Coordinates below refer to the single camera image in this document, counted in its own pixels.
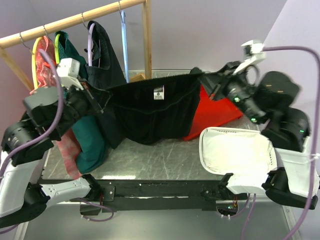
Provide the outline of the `black shorts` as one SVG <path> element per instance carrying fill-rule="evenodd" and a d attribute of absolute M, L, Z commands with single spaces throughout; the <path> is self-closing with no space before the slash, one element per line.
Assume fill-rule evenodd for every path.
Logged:
<path fill-rule="evenodd" d="M 200 102 L 203 71 L 153 78 L 109 88 L 116 123 L 128 139 L 153 145 L 189 135 Z"/>

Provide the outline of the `light blue hanger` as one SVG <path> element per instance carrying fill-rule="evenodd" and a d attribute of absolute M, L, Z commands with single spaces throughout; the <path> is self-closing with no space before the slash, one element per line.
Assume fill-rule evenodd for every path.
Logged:
<path fill-rule="evenodd" d="M 126 34 L 126 22 L 125 22 L 125 11 L 120 11 L 121 17 L 121 37 L 122 37 L 122 51 L 123 51 L 123 62 L 124 62 L 124 72 L 125 79 L 128 83 L 129 80 L 129 66 L 128 66 L 128 48 L 127 48 L 127 34 Z"/>

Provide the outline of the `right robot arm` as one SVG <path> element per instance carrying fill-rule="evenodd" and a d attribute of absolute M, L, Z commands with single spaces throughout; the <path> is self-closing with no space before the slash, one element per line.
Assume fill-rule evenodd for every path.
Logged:
<path fill-rule="evenodd" d="M 307 194 L 299 193 L 293 181 L 299 184 L 303 177 L 301 167 L 294 173 L 288 162 L 293 156 L 285 157 L 285 152 L 302 153 L 312 132 L 309 117 L 302 111 L 291 107 L 300 91 L 300 86 L 285 73 L 269 71 L 262 76 L 257 85 L 247 80 L 247 71 L 237 73 L 240 62 L 227 63 L 217 72 L 201 72 L 198 80 L 214 101 L 228 99 L 250 121 L 256 125 L 266 124 L 262 135 L 268 138 L 280 154 L 283 166 L 268 173 L 262 188 L 269 199 L 284 206 L 304 208 Z"/>

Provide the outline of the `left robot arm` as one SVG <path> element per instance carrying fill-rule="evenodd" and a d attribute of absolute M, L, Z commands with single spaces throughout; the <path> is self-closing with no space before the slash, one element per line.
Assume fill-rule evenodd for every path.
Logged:
<path fill-rule="evenodd" d="M 47 208 L 69 200 L 94 201 L 103 189 L 90 174 L 77 180 L 45 185 L 31 183 L 44 154 L 82 117 L 103 113 L 111 93 L 81 82 L 38 88 L 23 101 L 22 119 L 8 127 L 1 147 L 0 226 L 13 227 L 31 221 Z"/>

